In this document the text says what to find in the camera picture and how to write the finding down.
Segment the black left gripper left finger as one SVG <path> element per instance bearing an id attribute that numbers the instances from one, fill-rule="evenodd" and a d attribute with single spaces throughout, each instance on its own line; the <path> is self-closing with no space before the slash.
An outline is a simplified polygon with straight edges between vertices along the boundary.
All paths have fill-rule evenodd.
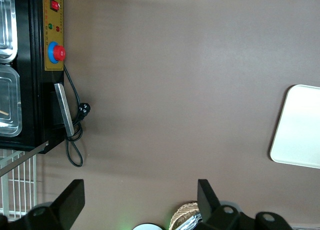
<path id="1" fill-rule="evenodd" d="M 10 222 L 0 216 L 1 229 L 71 229 L 85 205 L 84 180 L 75 179 L 50 204 L 39 205 Z"/>

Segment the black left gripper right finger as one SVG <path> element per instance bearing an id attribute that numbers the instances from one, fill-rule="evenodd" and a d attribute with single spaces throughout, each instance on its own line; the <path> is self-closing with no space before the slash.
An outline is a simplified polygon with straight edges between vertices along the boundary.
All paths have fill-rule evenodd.
<path id="1" fill-rule="evenodd" d="M 197 185 L 197 204 L 202 217 L 197 229 L 292 229 L 276 213 L 262 211 L 251 218 L 232 205 L 220 203 L 206 179 L 199 179 Z"/>

